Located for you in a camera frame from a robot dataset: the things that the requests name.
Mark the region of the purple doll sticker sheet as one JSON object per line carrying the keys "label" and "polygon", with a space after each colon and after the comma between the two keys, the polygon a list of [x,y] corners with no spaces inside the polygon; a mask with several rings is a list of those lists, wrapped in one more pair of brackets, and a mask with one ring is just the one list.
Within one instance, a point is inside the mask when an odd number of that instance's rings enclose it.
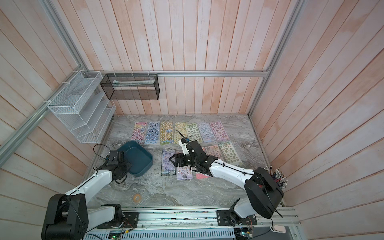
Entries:
{"label": "purple doll sticker sheet", "polygon": [[193,178],[192,170],[189,166],[177,167],[177,180],[191,180]]}

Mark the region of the blue red character sheet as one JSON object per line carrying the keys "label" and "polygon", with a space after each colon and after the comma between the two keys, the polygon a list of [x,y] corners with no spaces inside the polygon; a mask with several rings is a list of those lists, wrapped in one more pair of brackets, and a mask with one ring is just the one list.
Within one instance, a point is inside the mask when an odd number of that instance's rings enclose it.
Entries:
{"label": "blue red character sheet", "polygon": [[196,173],[196,179],[201,180],[201,179],[207,179],[210,178],[209,175],[201,174],[201,173]]}

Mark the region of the teal plastic storage box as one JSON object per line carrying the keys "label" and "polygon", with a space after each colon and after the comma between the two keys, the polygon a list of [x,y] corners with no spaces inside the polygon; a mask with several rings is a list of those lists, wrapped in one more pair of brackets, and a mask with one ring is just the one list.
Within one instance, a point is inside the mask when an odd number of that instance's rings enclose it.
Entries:
{"label": "teal plastic storage box", "polygon": [[132,165],[129,173],[135,177],[143,176],[153,166],[153,155],[136,141],[128,141],[118,148],[124,153],[124,160]]}

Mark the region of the pink food sticker sheet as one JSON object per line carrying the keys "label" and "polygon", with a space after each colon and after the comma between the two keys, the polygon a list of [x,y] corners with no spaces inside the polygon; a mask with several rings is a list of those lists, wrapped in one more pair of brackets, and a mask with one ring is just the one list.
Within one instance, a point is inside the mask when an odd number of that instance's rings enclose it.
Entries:
{"label": "pink food sticker sheet", "polygon": [[202,147],[207,156],[214,156],[218,159],[224,160],[224,156],[218,145]]}

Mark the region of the white green sticker sheet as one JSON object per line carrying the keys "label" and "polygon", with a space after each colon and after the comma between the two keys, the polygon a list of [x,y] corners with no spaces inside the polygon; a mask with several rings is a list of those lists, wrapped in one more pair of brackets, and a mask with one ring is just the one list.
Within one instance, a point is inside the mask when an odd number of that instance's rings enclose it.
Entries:
{"label": "white green sticker sheet", "polygon": [[197,141],[199,144],[203,143],[203,138],[200,134],[197,123],[187,124],[186,130],[188,133],[189,140],[191,142]]}

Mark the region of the lilac gem sticker sheet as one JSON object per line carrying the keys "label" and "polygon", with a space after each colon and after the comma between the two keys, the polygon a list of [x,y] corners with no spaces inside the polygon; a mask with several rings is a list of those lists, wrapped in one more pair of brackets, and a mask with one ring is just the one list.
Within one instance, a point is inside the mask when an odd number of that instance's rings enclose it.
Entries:
{"label": "lilac gem sticker sheet", "polygon": [[215,134],[209,123],[198,123],[198,128],[204,143],[213,142],[216,140]]}

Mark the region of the dark small sticker sheet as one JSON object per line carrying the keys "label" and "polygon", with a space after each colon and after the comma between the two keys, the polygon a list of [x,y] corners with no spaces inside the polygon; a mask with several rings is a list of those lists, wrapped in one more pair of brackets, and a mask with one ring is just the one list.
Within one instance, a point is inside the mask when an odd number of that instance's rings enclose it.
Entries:
{"label": "dark small sticker sheet", "polygon": [[164,149],[162,151],[162,176],[171,176],[176,174],[176,167],[170,161],[170,157],[172,157],[175,153],[176,151],[172,149]]}

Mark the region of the green panda sticker sheet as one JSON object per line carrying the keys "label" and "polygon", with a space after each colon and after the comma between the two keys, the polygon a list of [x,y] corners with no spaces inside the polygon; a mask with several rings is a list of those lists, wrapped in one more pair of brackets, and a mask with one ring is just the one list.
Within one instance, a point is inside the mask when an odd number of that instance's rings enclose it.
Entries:
{"label": "green panda sticker sheet", "polygon": [[184,122],[176,122],[175,123],[175,133],[174,133],[174,144],[178,145],[179,140],[181,140],[183,137],[179,135],[180,132],[185,138],[188,138],[188,132],[187,132],[187,123]]}

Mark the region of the pink character sticker sheet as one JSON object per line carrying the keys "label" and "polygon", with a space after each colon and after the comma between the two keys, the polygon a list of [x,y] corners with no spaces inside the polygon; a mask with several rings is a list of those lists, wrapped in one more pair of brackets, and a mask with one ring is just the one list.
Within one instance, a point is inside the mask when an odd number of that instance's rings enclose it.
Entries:
{"label": "pink character sticker sheet", "polygon": [[210,127],[218,142],[225,142],[230,140],[229,135],[226,133],[221,121],[210,122]]}

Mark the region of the green cactus sticker sheet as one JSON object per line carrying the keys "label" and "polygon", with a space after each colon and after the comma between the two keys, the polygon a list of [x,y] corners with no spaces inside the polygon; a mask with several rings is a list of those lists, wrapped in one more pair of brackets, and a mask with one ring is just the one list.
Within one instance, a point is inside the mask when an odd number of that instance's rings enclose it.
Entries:
{"label": "green cactus sticker sheet", "polygon": [[237,154],[234,145],[231,141],[220,142],[219,148],[226,160],[226,163],[229,163],[234,166],[242,166],[243,162],[241,161],[239,155]]}

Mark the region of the yellow animal sticker sheet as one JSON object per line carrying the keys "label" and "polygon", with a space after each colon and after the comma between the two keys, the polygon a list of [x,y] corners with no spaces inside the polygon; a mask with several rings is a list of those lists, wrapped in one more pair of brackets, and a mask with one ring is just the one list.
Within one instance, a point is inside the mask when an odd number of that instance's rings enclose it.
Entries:
{"label": "yellow animal sticker sheet", "polygon": [[160,144],[166,145],[174,142],[173,139],[173,122],[161,122],[160,125]]}

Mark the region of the blue penguin sticker sheet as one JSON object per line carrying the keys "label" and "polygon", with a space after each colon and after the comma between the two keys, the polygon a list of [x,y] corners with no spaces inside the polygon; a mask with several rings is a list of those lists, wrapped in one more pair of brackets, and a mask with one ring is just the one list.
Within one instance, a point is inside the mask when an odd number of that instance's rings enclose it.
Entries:
{"label": "blue penguin sticker sheet", "polygon": [[149,122],[145,138],[146,145],[158,144],[160,139],[160,122]]}

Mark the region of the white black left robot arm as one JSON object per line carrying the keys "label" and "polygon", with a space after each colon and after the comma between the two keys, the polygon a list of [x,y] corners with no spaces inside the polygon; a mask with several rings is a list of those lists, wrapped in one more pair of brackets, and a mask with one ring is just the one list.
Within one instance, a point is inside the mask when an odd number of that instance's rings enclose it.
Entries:
{"label": "white black left robot arm", "polygon": [[41,238],[43,240],[81,240],[92,229],[106,223],[112,228],[125,226],[125,215],[119,204],[107,204],[88,210],[88,202],[111,182],[126,180],[132,164],[122,151],[110,151],[106,161],[94,174],[65,194],[50,198]]}

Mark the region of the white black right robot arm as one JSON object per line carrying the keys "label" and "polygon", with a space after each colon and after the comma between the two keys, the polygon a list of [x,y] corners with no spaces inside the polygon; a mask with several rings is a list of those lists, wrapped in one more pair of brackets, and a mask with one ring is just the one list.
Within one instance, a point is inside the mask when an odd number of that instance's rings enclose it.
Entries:
{"label": "white black right robot arm", "polygon": [[238,199],[229,210],[217,212],[218,225],[235,227],[247,222],[252,215],[271,219],[278,212],[284,192],[267,170],[228,164],[216,156],[207,155],[197,141],[181,139],[179,145],[183,152],[169,158],[175,167],[189,166],[193,172],[226,180],[246,191],[246,199]]}

